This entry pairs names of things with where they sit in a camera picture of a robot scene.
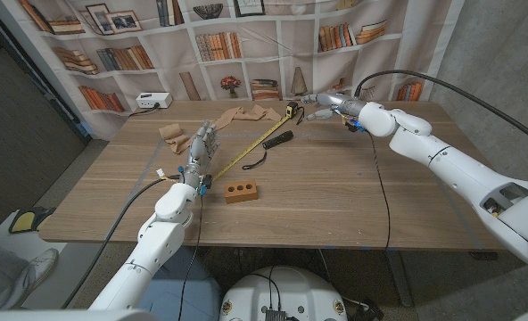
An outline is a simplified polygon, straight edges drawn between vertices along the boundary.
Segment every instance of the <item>electrical outlet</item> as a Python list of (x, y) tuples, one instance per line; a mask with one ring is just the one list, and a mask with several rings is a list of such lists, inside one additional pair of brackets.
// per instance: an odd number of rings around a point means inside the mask
[(159, 108), (169, 108), (173, 102), (169, 93), (141, 93), (136, 100), (140, 108), (153, 108), (156, 103), (159, 103)]

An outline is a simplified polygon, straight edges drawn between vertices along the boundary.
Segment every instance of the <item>tape measure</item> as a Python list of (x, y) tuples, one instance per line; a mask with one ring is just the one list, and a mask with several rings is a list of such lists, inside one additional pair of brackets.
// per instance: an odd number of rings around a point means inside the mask
[(285, 116), (278, 121), (269, 131), (264, 133), (260, 138), (256, 140), (256, 142), (252, 143), (248, 148), (246, 148), (243, 152), (240, 153), (233, 161), (229, 162), (228, 165), (226, 165), (215, 177), (212, 178), (212, 181), (216, 181), (221, 177), (224, 173), (227, 172), (230, 168), (232, 168), (239, 160), (241, 160), (246, 154), (248, 154), (251, 150), (253, 150), (256, 146), (258, 146), (260, 143), (266, 139), (266, 137), (270, 136), (276, 129), (278, 129), (280, 126), (282, 126), (287, 120), (292, 119), (296, 116), (298, 108), (297, 102), (289, 102), (288, 105), (285, 108)]

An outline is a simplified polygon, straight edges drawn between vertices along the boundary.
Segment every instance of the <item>wall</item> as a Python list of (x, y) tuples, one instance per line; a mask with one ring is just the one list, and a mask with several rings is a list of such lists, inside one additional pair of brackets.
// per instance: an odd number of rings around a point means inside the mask
[[(528, 0), (465, 1), (437, 76), (528, 127)], [(498, 172), (528, 180), (528, 136), (435, 85), (444, 110)]]

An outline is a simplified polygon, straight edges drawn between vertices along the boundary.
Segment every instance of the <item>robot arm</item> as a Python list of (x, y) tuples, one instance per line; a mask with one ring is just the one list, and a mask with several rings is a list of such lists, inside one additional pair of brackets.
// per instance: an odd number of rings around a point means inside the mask
[(345, 95), (308, 95), (304, 103), (319, 102), (329, 109), (308, 120), (335, 113), (348, 119), (348, 127), (373, 136), (393, 135), (392, 150), (428, 167), (478, 214), (498, 241), (528, 263), (528, 182), (505, 177), (432, 135), (432, 126), (401, 110), (387, 111), (379, 103), (364, 103)]
[(139, 229), (137, 246), (89, 309), (132, 309), (139, 303), (157, 270), (183, 244), (193, 220), (187, 207), (210, 188), (206, 175), (219, 148), (215, 126), (205, 120), (191, 143), (182, 177), (155, 204), (155, 212)]

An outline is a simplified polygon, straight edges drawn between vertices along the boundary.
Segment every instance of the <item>sneaker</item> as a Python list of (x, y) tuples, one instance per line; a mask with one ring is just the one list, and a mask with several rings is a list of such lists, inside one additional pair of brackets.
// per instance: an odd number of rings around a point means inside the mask
[(50, 275), (57, 262), (58, 250), (56, 249), (46, 250), (30, 261), (30, 265), (35, 271), (35, 281), (32, 290), (36, 289)]

